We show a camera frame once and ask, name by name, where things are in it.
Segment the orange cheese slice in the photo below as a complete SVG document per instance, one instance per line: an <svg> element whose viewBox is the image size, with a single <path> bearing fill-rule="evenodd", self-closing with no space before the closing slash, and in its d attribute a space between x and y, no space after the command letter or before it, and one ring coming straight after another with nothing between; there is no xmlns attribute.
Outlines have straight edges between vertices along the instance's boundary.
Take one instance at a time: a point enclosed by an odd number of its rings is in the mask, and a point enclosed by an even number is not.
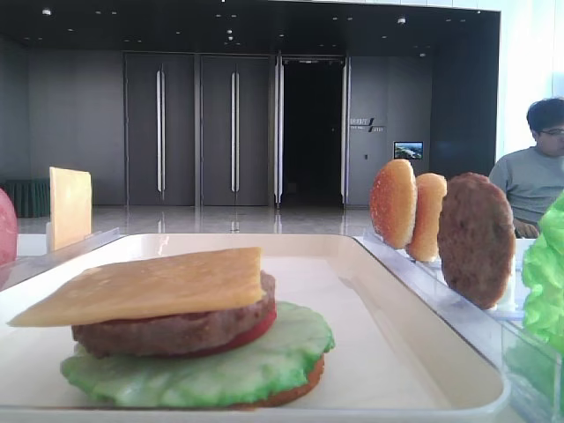
<svg viewBox="0 0 564 423"><path fill-rule="evenodd" d="M262 299L258 247L166 256L87 269L13 317L57 327L242 308Z"/></svg>

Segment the red tomato slice on stack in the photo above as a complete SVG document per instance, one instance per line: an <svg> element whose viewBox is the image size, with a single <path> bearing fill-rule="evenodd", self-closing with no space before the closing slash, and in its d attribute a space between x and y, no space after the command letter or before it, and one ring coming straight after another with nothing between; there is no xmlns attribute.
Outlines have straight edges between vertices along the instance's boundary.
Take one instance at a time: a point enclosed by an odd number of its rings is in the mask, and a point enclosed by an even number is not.
<svg viewBox="0 0 564 423"><path fill-rule="evenodd" d="M247 345L251 342L254 342L262 335L264 335L274 324L277 318L277 305L276 302L272 302L272 304L268 307L268 313L266 314L265 318L253 326L251 329L238 334L229 342L218 345L215 347L209 347L200 349L194 352L183 352L183 353L170 353L167 354L167 357L190 357L190 358L198 358L209 356L218 353L224 353L236 348L239 348L243 345Z"/></svg>

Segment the green lettuce leaf on stack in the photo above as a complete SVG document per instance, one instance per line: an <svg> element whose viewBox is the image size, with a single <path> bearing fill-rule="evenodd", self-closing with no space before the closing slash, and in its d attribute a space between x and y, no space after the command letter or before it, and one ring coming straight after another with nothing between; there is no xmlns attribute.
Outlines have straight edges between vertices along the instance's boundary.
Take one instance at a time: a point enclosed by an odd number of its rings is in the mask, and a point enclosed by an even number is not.
<svg viewBox="0 0 564 423"><path fill-rule="evenodd" d="M310 308L281 301L272 327L242 347L202 358L125 355L98 359L80 346L61 364L68 383L121 407L219 408L253 404L309 382L335 345Z"/></svg>

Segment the brown meat patty on stack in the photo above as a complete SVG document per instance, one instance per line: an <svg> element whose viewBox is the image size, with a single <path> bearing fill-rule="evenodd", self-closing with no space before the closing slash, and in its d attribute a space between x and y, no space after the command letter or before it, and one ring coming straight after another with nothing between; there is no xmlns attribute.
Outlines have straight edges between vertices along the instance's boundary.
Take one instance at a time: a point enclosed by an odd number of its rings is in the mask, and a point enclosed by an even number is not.
<svg viewBox="0 0 564 423"><path fill-rule="evenodd" d="M275 278L261 273L263 298L243 308L151 319L75 325L72 335L90 354L167 357L223 345L263 320L275 301Z"/></svg>

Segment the brown meat patty in rack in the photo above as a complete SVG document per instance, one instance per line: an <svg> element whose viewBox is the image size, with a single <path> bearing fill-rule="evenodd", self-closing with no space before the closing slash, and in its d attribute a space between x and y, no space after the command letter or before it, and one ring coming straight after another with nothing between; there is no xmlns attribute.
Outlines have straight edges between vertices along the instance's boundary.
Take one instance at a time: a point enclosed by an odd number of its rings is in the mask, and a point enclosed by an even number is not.
<svg viewBox="0 0 564 423"><path fill-rule="evenodd" d="M442 275L481 309L503 296L516 251L513 213L505 194L482 174L448 181L437 235Z"/></svg>

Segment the yellow cheese slice in rack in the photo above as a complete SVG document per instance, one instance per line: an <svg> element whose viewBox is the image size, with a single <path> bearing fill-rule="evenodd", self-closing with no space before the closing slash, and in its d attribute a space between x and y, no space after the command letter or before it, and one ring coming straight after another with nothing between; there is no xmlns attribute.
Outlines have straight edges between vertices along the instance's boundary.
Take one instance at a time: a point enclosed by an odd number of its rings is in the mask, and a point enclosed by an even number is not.
<svg viewBox="0 0 564 423"><path fill-rule="evenodd" d="M58 250L92 233L92 178L86 171L49 168L50 248Z"/></svg>

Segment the green lettuce in rack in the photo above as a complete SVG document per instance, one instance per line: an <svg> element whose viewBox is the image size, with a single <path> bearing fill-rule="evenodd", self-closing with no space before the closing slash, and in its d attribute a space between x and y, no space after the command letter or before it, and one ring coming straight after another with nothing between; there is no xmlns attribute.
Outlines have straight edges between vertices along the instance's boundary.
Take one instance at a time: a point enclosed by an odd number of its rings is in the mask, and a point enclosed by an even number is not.
<svg viewBox="0 0 564 423"><path fill-rule="evenodd" d="M540 235L525 251L522 279L530 289L523 305L523 325L563 351L563 197L539 221Z"/></svg>

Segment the red tomato slice in rack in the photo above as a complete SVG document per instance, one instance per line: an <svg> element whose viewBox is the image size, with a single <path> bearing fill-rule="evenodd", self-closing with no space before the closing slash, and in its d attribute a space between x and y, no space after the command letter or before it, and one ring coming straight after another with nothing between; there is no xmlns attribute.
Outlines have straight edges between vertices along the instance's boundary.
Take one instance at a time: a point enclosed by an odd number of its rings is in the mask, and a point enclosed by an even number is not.
<svg viewBox="0 0 564 423"><path fill-rule="evenodd" d="M18 221L14 206L3 189L0 189L0 264L16 259Z"/></svg>

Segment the round bun top in rack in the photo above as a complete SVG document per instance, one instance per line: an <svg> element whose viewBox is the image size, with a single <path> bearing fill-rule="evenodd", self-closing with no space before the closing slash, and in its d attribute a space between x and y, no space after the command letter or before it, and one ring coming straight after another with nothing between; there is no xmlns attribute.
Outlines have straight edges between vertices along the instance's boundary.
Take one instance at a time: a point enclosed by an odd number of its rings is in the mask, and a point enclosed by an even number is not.
<svg viewBox="0 0 564 423"><path fill-rule="evenodd" d="M389 161L375 177L369 198L373 228L394 249L403 249L412 239L417 195L408 160Z"/></svg>

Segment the dark double door middle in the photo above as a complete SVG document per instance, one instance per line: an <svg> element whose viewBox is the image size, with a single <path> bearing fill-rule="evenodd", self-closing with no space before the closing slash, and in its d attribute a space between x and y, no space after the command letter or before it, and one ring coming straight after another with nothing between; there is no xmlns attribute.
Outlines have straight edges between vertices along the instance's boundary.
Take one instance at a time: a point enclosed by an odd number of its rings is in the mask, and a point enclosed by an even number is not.
<svg viewBox="0 0 564 423"><path fill-rule="evenodd" d="M268 59L206 56L201 76L203 202L266 206Z"/></svg>

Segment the dark double door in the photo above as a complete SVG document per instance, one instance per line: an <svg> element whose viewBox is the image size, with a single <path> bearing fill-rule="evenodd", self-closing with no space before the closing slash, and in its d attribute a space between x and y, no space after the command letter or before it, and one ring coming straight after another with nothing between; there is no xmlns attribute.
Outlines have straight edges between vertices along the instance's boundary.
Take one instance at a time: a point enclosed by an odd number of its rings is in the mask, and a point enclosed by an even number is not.
<svg viewBox="0 0 564 423"><path fill-rule="evenodd" d="M206 56L201 76L203 202L266 206L268 59Z"/></svg>
<svg viewBox="0 0 564 423"><path fill-rule="evenodd" d="M192 56L125 56L128 199L132 205L195 204Z"/></svg>

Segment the bottom bun slice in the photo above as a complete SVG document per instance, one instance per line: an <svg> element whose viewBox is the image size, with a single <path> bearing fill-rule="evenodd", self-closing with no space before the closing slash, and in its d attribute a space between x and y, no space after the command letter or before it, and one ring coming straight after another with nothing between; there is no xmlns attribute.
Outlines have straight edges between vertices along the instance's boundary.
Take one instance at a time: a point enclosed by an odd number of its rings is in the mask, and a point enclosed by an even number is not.
<svg viewBox="0 0 564 423"><path fill-rule="evenodd" d="M243 404L243 408L260 408L260 407L277 407L291 403L292 401L306 396L320 382L324 371L324 356L322 356L314 365L312 371L308 374L308 381L291 390L281 391L277 394L270 395L266 399L256 401L254 403Z"/></svg>

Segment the dark double door left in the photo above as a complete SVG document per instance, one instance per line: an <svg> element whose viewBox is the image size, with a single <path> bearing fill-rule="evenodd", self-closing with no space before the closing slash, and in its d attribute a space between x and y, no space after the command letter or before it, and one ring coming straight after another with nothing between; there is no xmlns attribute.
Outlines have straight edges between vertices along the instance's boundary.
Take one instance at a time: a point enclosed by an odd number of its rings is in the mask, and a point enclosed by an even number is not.
<svg viewBox="0 0 564 423"><path fill-rule="evenodd" d="M195 204L192 56L125 56L128 199L132 205Z"/></svg>

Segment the cream plastic tray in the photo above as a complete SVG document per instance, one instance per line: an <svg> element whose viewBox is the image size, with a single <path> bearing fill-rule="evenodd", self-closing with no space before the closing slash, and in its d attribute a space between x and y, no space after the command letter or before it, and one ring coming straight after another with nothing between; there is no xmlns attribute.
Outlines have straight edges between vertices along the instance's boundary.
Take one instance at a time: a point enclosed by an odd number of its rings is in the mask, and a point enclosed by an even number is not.
<svg viewBox="0 0 564 423"><path fill-rule="evenodd" d="M335 348L305 397L253 411L125 410L95 404L60 375L66 328L1 328L4 422L495 422L510 384L358 241L319 234L139 234L76 257L1 293L1 320L97 265L258 246L277 297L312 308Z"/></svg>

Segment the green draped table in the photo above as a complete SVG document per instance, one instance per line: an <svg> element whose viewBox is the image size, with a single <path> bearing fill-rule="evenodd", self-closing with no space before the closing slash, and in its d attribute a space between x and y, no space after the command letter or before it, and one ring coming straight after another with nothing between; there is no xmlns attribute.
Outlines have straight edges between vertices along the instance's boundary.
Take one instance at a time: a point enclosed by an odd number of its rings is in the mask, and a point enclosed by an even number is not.
<svg viewBox="0 0 564 423"><path fill-rule="evenodd" d="M50 214L50 180L7 180L1 182L18 218L39 218Z"/></svg>

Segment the seated man with glasses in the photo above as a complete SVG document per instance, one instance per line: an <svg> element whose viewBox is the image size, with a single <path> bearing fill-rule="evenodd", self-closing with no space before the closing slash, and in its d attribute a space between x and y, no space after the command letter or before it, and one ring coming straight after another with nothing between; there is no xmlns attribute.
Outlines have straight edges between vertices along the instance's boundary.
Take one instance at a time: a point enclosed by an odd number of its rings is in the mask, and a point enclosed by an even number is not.
<svg viewBox="0 0 564 423"><path fill-rule="evenodd" d="M538 237L538 222L563 191L563 99L531 104L526 120L535 145L501 157L489 180L506 195L520 238Z"/></svg>

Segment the clear acrylic rack left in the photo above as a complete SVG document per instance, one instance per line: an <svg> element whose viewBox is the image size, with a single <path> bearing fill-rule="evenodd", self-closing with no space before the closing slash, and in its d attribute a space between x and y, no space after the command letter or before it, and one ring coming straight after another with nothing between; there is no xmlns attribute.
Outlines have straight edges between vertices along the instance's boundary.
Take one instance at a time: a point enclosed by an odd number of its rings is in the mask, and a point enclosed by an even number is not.
<svg viewBox="0 0 564 423"><path fill-rule="evenodd" d="M1 290L4 291L30 278L70 261L79 256L99 249L122 236L118 227L106 232L96 232L88 235L83 241L70 246L48 252L47 245L34 246L35 241L47 242L45 234L22 234L19 240L18 252L31 251L31 255L17 256L16 260L1 266Z"/></svg>

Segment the clear acrylic rack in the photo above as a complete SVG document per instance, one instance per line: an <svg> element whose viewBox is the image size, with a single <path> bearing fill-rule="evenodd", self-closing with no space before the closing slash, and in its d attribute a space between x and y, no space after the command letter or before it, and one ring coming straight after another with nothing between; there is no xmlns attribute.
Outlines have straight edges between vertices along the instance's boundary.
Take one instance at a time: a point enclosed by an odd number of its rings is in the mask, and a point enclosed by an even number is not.
<svg viewBox="0 0 564 423"><path fill-rule="evenodd" d="M509 378L510 405L520 418L563 421L563 356L524 329L521 308L481 310L443 283L438 264L413 262L370 229L358 240Z"/></svg>
<svg viewBox="0 0 564 423"><path fill-rule="evenodd" d="M88 235L83 241L70 246L48 252L47 245L34 246L35 241L47 242L45 234L22 234L19 240L18 252L31 251L31 255L17 256L16 260L1 266L1 290L4 291L30 278L70 261L79 256L99 249L122 236L118 227L106 232L96 232Z"/></svg>

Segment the clear acrylic rack right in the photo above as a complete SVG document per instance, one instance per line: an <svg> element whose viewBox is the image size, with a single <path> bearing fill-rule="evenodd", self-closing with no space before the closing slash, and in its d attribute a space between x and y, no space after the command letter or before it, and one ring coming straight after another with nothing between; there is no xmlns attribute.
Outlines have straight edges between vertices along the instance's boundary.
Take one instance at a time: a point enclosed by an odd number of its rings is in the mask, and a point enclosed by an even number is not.
<svg viewBox="0 0 564 423"><path fill-rule="evenodd" d="M438 264L413 262L370 229L358 240L509 378L510 405L520 418L563 421L563 356L524 329L521 308L481 310L443 283Z"/></svg>

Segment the small wall screen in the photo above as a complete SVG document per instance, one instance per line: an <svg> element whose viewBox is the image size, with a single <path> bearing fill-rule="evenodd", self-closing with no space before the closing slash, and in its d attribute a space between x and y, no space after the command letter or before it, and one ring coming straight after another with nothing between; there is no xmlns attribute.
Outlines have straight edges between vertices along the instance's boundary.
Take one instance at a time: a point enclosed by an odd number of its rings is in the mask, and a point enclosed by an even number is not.
<svg viewBox="0 0 564 423"><path fill-rule="evenodd" d="M394 158L404 160L422 160L424 145L422 142L395 142Z"/></svg>

